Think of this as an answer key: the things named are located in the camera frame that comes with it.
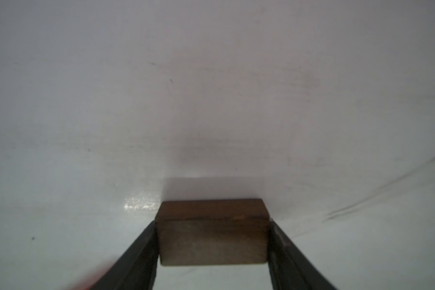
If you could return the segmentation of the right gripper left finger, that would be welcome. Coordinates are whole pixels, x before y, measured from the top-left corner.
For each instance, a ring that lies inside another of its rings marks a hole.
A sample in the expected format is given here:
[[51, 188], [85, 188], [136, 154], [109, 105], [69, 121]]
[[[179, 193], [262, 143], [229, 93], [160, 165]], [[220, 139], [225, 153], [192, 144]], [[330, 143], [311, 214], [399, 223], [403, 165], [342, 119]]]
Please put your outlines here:
[[159, 257], [155, 222], [151, 222], [90, 290], [152, 290]]

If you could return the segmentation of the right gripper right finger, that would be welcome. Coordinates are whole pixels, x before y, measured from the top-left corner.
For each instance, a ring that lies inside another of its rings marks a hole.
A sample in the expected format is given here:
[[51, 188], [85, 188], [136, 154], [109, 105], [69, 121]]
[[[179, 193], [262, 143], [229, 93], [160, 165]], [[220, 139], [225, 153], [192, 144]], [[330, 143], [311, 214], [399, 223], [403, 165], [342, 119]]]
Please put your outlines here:
[[268, 268], [274, 290], [336, 290], [283, 230], [271, 221]]

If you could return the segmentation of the brown wood block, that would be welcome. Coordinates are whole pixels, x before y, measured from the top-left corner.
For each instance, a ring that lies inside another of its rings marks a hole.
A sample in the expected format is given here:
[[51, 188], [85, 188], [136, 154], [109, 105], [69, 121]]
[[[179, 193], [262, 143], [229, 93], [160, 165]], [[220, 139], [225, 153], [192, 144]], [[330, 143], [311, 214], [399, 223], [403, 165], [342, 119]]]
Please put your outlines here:
[[261, 199], [165, 201], [155, 217], [163, 266], [262, 264], [270, 216]]

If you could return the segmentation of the red wood block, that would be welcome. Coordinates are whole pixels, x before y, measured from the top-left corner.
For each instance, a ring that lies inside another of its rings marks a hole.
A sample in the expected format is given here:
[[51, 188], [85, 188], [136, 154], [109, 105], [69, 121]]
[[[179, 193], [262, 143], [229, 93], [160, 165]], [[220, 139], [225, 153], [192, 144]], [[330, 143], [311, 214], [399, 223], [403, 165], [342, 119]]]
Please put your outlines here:
[[99, 265], [84, 274], [78, 281], [66, 287], [66, 290], [90, 290], [113, 266], [114, 262]]

